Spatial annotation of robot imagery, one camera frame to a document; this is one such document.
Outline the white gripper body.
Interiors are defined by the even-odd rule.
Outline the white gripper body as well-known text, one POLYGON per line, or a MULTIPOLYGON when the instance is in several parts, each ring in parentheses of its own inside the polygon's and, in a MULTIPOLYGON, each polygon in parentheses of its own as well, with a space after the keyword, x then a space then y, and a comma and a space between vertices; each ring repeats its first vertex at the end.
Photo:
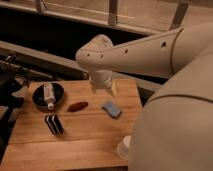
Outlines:
POLYGON ((110 89, 113 85, 112 72, 109 70, 90 71, 89 82, 93 89, 110 89))

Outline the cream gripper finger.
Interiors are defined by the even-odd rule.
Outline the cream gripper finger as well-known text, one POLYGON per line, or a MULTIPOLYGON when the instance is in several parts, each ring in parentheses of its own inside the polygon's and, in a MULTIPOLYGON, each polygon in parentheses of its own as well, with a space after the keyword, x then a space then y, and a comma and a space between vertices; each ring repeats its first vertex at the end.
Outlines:
POLYGON ((115 82, 112 82, 112 85, 107 89, 107 92, 108 92, 111 96, 116 96, 117 90, 116 90, 116 84, 115 84, 115 82))
POLYGON ((97 93, 97 88, 96 87, 94 87, 94 86, 91 86, 91 91, 92 91, 92 93, 93 94, 96 94, 97 93))

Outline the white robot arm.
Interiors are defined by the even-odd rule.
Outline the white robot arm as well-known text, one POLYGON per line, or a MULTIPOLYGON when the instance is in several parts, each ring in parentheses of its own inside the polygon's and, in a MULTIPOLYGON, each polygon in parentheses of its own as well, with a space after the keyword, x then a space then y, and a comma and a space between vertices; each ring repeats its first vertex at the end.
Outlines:
POLYGON ((129 171, 213 171, 213 22, 120 45, 98 35, 76 53, 94 88, 112 73, 165 78, 131 135, 129 171))

